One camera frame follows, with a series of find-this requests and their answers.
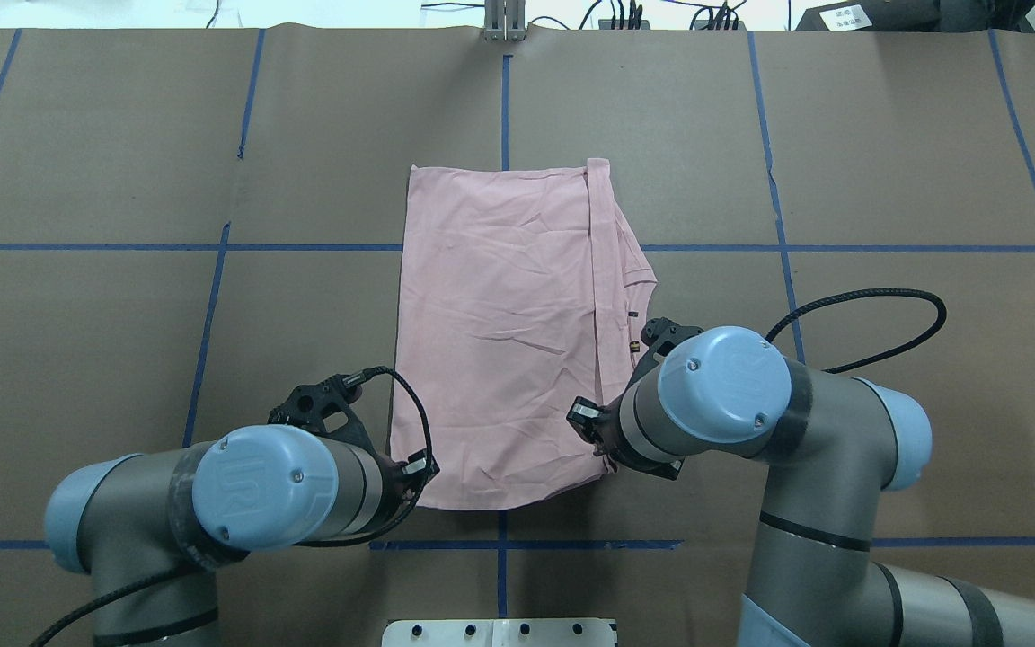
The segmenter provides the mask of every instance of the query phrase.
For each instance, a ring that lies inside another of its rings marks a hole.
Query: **electrical cable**
[[[120,598],[126,597],[127,595],[131,595],[135,593],[139,593],[140,590],[149,589],[149,587],[152,587],[156,584],[170,582],[173,581],[173,579],[194,574],[199,574],[201,571],[202,568],[198,568],[198,566],[195,566],[193,564],[183,564],[180,566],[176,566],[176,568],[164,570],[164,572],[154,576],[149,576],[148,578],[140,579],[140,581],[138,582],[131,582],[131,584],[123,586],[122,589],[112,590],[111,593],[107,593],[106,595],[95,597],[94,599],[91,599],[89,602],[86,602],[82,607],[78,607],[77,610],[70,611],[69,614],[66,614],[61,618],[59,618],[58,622],[53,623],[51,626],[47,627],[47,629],[42,631],[42,634],[39,635],[39,637],[34,639],[34,642],[30,644],[30,647],[45,646],[45,644],[49,643],[55,636],[58,635],[59,631],[66,629],[66,627],[70,626],[71,623],[75,623],[79,619],[82,619],[83,617],[90,615],[91,613],[94,613],[94,611],[101,610],[102,607],[110,605],[110,602],[118,601],[118,599]]]
[[[702,11],[710,12],[710,22],[713,21],[713,9],[711,9],[710,7],[702,7],[701,9],[698,9],[698,11],[693,12],[693,18],[692,20],[689,21],[690,30],[698,28],[698,17],[702,16]]]
[[[395,382],[402,385],[402,388],[406,391],[406,394],[410,396],[411,401],[414,401],[414,406],[418,408],[418,416],[422,420],[422,437],[425,439],[425,451],[427,459],[437,466],[437,461],[434,459],[434,439],[431,435],[431,419],[425,415],[425,408],[422,406],[422,401],[418,398],[418,393],[414,392],[414,389],[410,386],[410,382],[406,381],[406,378],[402,377],[402,374],[390,369],[389,365],[377,365],[377,367],[366,370],[369,372],[369,377],[375,376],[390,376]],[[410,516],[410,512],[414,511],[416,505],[418,505],[418,499],[422,496],[422,491],[425,489],[425,483],[427,481],[422,481],[422,484],[418,488],[418,492],[414,493],[414,496],[410,499],[410,502],[406,504],[402,512],[398,512],[397,517],[386,523],[382,528],[377,529],[369,533],[365,533],[358,536],[346,537],[346,539],[328,539],[321,541],[299,541],[295,546],[304,546],[309,549],[341,549],[345,546],[357,546],[360,543],[366,543],[367,541],[373,541],[379,536],[385,535],[385,533],[390,532],[392,529],[397,528],[402,521],[406,521],[406,517]]]
[[[600,3],[604,3],[604,0],[593,0],[593,3],[590,5],[590,8],[586,10],[586,17],[582,18],[582,24],[578,25],[578,29],[583,29],[584,26],[586,26],[586,21],[589,20],[589,17],[593,12],[593,9],[596,9],[596,6]]]
[[[927,343],[929,337],[933,335],[936,335],[937,332],[944,327],[945,319],[949,316],[949,312],[945,308],[945,302],[941,300],[941,297],[934,295],[933,292],[925,292],[924,290],[909,290],[909,288],[869,288],[869,290],[854,290],[851,292],[841,292],[839,295],[832,295],[831,297],[814,300],[814,302],[805,303],[805,305],[790,312],[783,319],[777,321],[776,326],[773,326],[771,330],[769,330],[768,334],[765,335],[765,341],[772,343],[780,331],[785,330],[789,324],[792,324],[793,321],[801,319],[802,316],[807,315],[809,312],[829,305],[836,305],[836,303],[851,302],[851,300],[870,297],[905,297],[927,300],[927,302],[937,306],[937,320],[934,321],[927,330],[908,341],[908,343],[900,344],[899,347],[888,349],[885,352],[876,353],[876,355],[865,357],[865,359],[851,361],[849,364],[835,365],[833,369],[826,369],[825,373],[851,372],[854,369],[860,369],[862,365],[876,364],[878,361],[883,359],[889,359],[889,357],[895,357],[905,351],[915,349],[916,347],[919,347],[919,345]]]
[[[537,21],[554,21],[556,24],[561,25],[563,29],[569,29],[568,26],[566,26],[566,24],[564,24],[562,21],[559,21],[558,18],[555,18],[555,17],[536,17],[536,18],[531,18],[531,20],[529,21],[529,24],[535,24],[535,22],[537,22]]]
[[[218,17],[219,9],[221,9],[221,0],[214,0],[214,14],[210,17],[210,20],[206,21],[204,29],[210,29],[210,25],[214,24],[214,18]]]

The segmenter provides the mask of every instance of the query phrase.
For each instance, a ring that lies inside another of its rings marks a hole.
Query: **pink cloth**
[[[425,405],[442,467],[419,505],[505,510],[611,471],[566,412],[575,396],[624,388],[656,283],[608,160],[412,169],[395,364]],[[391,453],[422,443],[394,389]]]

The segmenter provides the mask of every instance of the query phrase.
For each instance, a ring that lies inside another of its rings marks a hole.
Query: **ur robot arm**
[[[931,452],[912,398],[745,328],[654,319],[644,341],[627,390],[578,399],[568,419],[596,453],[664,478],[711,449],[768,464],[739,646],[1035,647],[1030,599],[869,560],[880,492],[916,482]]]
[[[396,378],[422,417],[426,448],[406,462],[375,450],[350,408],[379,374]],[[345,422],[331,430],[333,414]],[[62,568],[91,575],[95,647],[216,646],[215,568],[255,550],[374,539],[413,510],[438,471],[424,410],[397,373],[339,374],[298,386],[266,425],[71,473],[47,504],[47,543]]]

